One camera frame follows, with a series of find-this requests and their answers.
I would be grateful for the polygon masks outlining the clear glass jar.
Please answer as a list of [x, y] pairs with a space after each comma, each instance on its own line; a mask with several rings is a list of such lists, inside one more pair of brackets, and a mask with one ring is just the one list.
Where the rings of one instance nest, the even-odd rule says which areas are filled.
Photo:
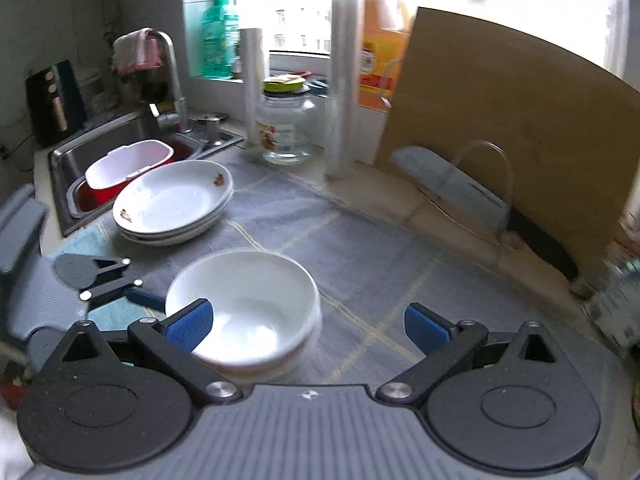
[[316, 107], [299, 75], [271, 76], [262, 83], [256, 127], [262, 157], [275, 165], [295, 166], [310, 156]]

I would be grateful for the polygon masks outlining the steel kitchen faucet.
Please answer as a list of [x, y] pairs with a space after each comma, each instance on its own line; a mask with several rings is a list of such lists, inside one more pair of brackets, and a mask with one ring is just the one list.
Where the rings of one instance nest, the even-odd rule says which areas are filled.
[[174, 43], [166, 32], [155, 29], [148, 33], [148, 37], [154, 38], [158, 42], [160, 45], [158, 48], [164, 54], [164, 67], [167, 72], [168, 96], [172, 99], [172, 112], [159, 112], [154, 103], [149, 104], [149, 109], [161, 129], [176, 128], [180, 133], [187, 133], [190, 131], [188, 109], [186, 108], [186, 97], [181, 89]]

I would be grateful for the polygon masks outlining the green soap bottle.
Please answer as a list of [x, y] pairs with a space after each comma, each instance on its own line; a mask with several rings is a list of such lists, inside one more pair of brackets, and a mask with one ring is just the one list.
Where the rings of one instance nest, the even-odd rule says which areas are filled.
[[206, 78], [232, 77], [235, 46], [240, 39], [239, 17], [228, 0], [212, 0], [201, 26], [202, 74]]

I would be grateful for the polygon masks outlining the white floral bowl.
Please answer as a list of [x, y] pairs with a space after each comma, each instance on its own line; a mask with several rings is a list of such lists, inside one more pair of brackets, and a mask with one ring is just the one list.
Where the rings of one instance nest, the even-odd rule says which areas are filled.
[[195, 299], [214, 309], [213, 327], [193, 353], [213, 364], [265, 364], [285, 356], [310, 334], [321, 313], [309, 272], [273, 252], [235, 249], [208, 255], [183, 269], [169, 286], [172, 315]]
[[239, 382], [241, 385], [254, 384], [254, 382], [282, 382], [285, 376], [291, 375], [294, 370], [300, 367], [304, 359], [310, 356], [314, 350], [322, 330], [322, 313], [319, 313], [314, 320], [314, 326], [310, 334], [294, 350], [285, 356], [271, 359], [265, 364], [231, 366], [224, 364], [213, 364], [201, 358], [201, 361], [211, 370], [228, 377], [232, 382]]

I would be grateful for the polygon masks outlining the stainless steel sink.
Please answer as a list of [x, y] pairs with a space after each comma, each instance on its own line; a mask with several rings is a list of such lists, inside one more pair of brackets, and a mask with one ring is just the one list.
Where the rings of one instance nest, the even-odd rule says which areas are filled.
[[157, 166], [201, 159], [238, 144], [224, 118], [188, 121], [185, 132], [162, 128], [138, 110], [73, 136], [50, 151], [48, 164], [56, 218], [66, 237], [98, 218], [126, 184]]

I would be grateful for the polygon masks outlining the pink cloth on faucet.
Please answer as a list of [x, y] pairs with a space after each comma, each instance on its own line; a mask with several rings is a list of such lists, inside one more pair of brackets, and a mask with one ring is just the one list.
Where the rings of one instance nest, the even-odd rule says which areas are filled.
[[156, 70], [163, 65], [154, 30], [149, 27], [118, 37], [113, 50], [113, 68], [119, 75]]

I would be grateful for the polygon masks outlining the white red basin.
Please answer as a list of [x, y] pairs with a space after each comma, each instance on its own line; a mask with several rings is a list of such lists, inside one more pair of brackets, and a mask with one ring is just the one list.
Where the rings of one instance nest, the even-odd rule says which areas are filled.
[[81, 212], [109, 203], [137, 177], [174, 160], [175, 150], [160, 140], [143, 140], [114, 148], [93, 162], [70, 196]]

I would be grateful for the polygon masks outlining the black air fryer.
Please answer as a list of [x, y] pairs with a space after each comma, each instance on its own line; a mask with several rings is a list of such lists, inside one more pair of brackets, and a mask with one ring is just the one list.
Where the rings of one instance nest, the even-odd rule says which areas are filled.
[[69, 60], [29, 76], [25, 90], [32, 133], [43, 148], [69, 138], [86, 122], [85, 104]]

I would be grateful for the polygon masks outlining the bamboo cutting board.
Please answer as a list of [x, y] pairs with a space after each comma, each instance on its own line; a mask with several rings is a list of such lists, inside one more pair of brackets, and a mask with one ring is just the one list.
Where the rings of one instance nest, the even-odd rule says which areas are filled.
[[416, 14], [375, 166], [410, 144], [453, 158], [557, 240], [584, 275], [620, 234], [639, 166], [639, 93], [585, 58], [518, 30], [423, 8]]

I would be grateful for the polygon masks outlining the large white fruit plate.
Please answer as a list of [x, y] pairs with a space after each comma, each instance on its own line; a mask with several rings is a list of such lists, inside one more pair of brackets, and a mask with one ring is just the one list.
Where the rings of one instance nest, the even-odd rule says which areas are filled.
[[188, 242], [189, 240], [193, 240], [195, 237], [200, 236], [201, 234], [208, 231], [218, 220], [221, 219], [222, 215], [230, 205], [233, 198], [233, 193], [231, 193], [222, 204], [207, 217], [195, 221], [190, 224], [190, 226], [185, 226], [184, 228], [178, 229], [176, 232], [165, 232], [160, 234], [153, 235], [141, 235], [127, 232], [124, 229], [118, 229], [119, 234], [130, 242], [142, 244], [145, 246], [152, 247], [167, 247], [172, 245], [178, 245], [181, 243]]

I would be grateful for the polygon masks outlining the plastic wrap roll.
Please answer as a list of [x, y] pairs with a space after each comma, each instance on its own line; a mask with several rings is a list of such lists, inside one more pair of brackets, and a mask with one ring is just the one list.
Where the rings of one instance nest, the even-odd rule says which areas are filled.
[[329, 97], [326, 103], [326, 175], [346, 179], [355, 165], [361, 0], [332, 0]]

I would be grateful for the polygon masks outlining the grey checked table mat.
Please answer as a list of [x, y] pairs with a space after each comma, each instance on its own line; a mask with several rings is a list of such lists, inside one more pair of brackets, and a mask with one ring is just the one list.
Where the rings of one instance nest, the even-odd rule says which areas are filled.
[[411, 184], [366, 165], [332, 181], [318, 160], [278, 168], [239, 148], [217, 159], [232, 173], [235, 194], [221, 222], [194, 240], [160, 248], [130, 243], [104, 214], [62, 240], [47, 237], [44, 250], [128, 257], [157, 295], [188, 264], [214, 252], [252, 248], [288, 256], [309, 271], [322, 298], [320, 340], [294, 374], [312, 384], [378, 386], [418, 362], [402, 324], [412, 302], [495, 332], [537, 320], [599, 403], [602, 425], [590, 472], [614, 479], [637, 469], [634, 367], [589, 324], [562, 275], [530, 250], [482, 243], [434, 211]]

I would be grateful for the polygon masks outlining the white oval deep plate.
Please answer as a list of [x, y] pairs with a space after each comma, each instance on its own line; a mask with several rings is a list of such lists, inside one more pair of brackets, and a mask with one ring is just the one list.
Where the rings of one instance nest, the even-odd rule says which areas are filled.
[[171, 162], [128, 184], [115, 198], [112, 216], [130, 233], [176, 232], [214, 212], [233, 191], [231, 172], [218, 162]]

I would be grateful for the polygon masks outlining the orange oil bottle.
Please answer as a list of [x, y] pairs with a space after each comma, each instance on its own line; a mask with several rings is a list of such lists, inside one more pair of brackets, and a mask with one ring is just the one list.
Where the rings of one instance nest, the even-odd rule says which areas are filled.
[[386, 110], [400, 74], [412, 18], [402, 0], [363, 0], [359, 105]]

